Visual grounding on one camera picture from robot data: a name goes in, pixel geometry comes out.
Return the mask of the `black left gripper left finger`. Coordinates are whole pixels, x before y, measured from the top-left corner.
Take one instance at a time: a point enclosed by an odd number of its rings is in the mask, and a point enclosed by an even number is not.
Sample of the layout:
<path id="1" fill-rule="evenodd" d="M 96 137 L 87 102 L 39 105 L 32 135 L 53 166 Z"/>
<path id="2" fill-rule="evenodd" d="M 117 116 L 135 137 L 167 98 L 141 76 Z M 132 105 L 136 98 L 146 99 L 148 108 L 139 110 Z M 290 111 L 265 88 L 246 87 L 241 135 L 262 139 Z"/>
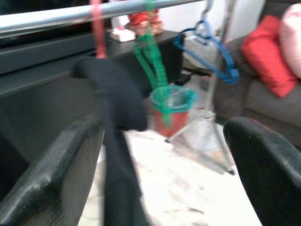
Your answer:
<path id="1" fill-rule="evenodd" d="M 103 142 L 103 121 L 87 115 L 65 128 L 0 203 L 3 226 L 76 226 Z"/>

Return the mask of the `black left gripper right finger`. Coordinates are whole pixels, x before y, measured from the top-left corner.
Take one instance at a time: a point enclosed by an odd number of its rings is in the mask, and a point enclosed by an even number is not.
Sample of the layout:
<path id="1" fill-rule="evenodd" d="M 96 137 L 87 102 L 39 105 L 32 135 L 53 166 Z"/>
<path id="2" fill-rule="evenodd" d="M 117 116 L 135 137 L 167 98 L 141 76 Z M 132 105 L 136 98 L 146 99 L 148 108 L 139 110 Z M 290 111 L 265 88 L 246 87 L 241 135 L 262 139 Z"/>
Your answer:
<path id="1" fill-rule="evenodd" d="M 260 223 L 299 226 L 300 151 L 281 134 L 247 117 L 228 119 L 223 135 Z"/>

